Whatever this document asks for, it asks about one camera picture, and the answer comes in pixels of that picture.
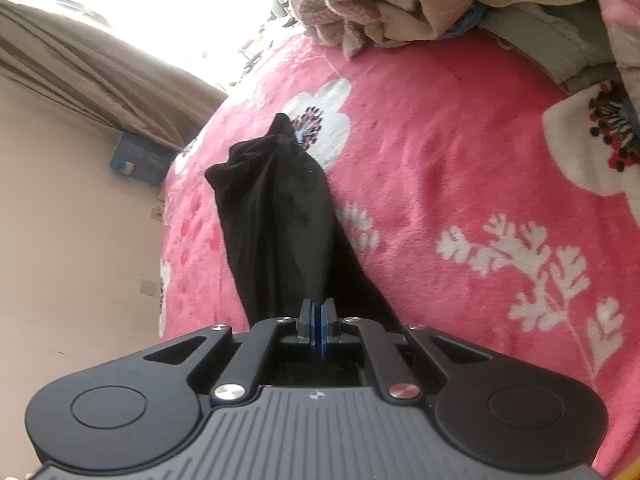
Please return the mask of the grey garment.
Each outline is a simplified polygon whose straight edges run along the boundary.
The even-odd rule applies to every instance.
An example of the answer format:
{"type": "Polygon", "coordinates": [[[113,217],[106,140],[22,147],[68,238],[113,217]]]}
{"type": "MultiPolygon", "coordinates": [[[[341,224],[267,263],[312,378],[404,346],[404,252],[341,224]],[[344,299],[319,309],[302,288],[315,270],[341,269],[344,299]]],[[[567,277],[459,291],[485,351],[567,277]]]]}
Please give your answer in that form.
{"type": "Polygon", "coordinates": [[[525,55],[568,94],[620,79],[597,0],[491,9],[480,29],[525,55]]]}

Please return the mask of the brown curtain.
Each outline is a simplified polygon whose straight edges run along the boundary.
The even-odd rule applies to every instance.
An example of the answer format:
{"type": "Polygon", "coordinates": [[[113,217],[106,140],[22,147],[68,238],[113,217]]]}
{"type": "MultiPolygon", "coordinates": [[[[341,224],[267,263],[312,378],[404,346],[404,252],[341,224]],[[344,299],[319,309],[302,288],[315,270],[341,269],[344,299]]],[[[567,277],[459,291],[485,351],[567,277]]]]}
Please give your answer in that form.
{"type": "Polygon", "coordinates": [[[71,15],[1,0],[1,75],[82,117],[180,151],[227,95],[71,15]]]}

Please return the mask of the pink floral fleece blanket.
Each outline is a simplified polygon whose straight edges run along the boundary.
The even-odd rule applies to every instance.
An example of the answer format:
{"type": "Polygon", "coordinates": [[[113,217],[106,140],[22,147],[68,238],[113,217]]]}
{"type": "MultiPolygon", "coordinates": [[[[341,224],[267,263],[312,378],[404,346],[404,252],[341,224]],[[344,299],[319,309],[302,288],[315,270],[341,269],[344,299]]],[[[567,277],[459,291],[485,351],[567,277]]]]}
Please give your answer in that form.
{"type": "Polygon", "coordinates": [[[617,73],[572,93],[495,32],[277,48],[168,174],[160,336],[247,326],[205,173],[284,113],[401,321],[590,385],[610,415],[597,470],[622,472],[639,456],[639,0],[598,3],[617,73]]]}

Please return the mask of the black garment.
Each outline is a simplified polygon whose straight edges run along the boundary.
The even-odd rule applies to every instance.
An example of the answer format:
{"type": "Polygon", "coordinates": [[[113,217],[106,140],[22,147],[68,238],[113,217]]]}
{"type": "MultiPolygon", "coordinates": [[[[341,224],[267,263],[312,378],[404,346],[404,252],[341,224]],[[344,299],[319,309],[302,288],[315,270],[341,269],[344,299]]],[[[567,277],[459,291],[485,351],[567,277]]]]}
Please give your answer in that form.
{"type": "Polygon", "coordinates": [[[250,324],[296,316],[306,300],[331,299],[341,318],[401,329],[360,266],[337,220],[326,174],[298,144],[288,116],[277,114],[264,136],[232,145],[228,160],[209,167],[205,177],[250,324]]]}

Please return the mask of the blue box by wall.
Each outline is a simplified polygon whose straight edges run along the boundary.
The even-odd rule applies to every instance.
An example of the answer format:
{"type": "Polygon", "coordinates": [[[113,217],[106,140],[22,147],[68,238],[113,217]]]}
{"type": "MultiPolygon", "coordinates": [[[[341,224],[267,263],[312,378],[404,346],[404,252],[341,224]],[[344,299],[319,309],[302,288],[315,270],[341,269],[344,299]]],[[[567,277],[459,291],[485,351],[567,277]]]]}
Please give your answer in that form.
{"type": "Polygon", "coordinates": [[[116,174],[148,185],[161,185],[177,153],[133,133],[123,133],[110,161],[116,174]]]}

